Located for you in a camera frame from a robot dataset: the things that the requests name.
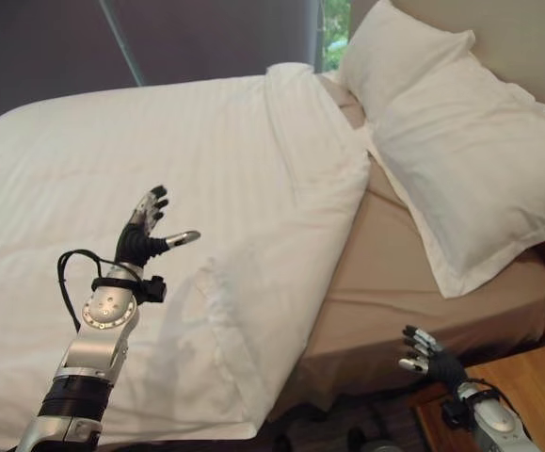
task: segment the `robotic arm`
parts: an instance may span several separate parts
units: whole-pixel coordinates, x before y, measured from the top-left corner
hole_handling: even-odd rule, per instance
[[[442,407],[448,424],[471,430],[484,452],[540,452],[514,409],[500,403],[497,388],[479,390],[476,383],[489,384],[469,379],[458,359],[427,332],[406,326],[403,333],[412,351],[399,365],[447,386],[454,398]]]
[[[104,409],[125,361],[128,336],[138,323],[137,307],[145,301],[162,302],[165,298],[163,278],[153,276],[149,281],[142,280],[143,267],[151,257],[200,237],[196,231],[166,238],[150,237],[163,216],[160,209],[168,204],[168,200],[162,199],[166,194],[162,186],[147,193],[123,228],[112,267],[105,277],[92,283],[93,293],[82,308],[81,328],[74,319],[77,336],[56,370],[40,412],[12,450],[96,449]],[[72,253],[65,253],[61,259],[68,259]]]

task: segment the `white pillow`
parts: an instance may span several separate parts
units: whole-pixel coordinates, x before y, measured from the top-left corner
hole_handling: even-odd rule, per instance
[[[448,33],[379,0],[345,49],[339,81],[375,121],[387,104],[426,73],[467,54],[472,31]]]
[[[531,99],[466,56],[395,98],[374,127],[376,158],[447,298],[545,241],[545,110]]]

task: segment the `beige fitted sheet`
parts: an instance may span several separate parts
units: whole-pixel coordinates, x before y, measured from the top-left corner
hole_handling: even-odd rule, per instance
[[[320,78],[352,126],[362,126],[356,99]],[[369,185],[310,342],[271,418],[302,402],[326,409],[339,394],[413,383],[417,376],[397,366],[407,324],[433,332],[458,354],[486,358],[543,333],[545,266],[532,251],[471,294],[444,299],[408,209],[371,163]]]

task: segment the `white duvet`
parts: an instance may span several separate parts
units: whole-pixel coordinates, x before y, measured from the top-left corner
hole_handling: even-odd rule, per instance
[[[202,238],[148,263],[104,416],[112,441],[255,435],[304,349],[368,178],[311,68],[91,93],[0,118],[0,449],[37,413],[74,337],[56,259],[110,258],[142,194],[170,191],[153,235]],[[76,310],[93,264],[67,269]]]

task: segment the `floor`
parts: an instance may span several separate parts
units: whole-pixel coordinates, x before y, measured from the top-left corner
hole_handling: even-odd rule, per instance
[[[379,426],[373,421],[374,412],[380,414],[392,439],[404,452],[425,452],[425,441],[416,419],[409,410],[408,396],[359,396],[340,399],[326,419],[311,420],[311,413],[296,410],[286,429],[295,452],[345,452],[347,432],[362,428],[365,435],[379,435]],[[274,440],[280,431],[278,425],[265,425],[253,440],[241,442],[178,442],[167,444],[135,444],[107,451],[117,452],[273,452]]]

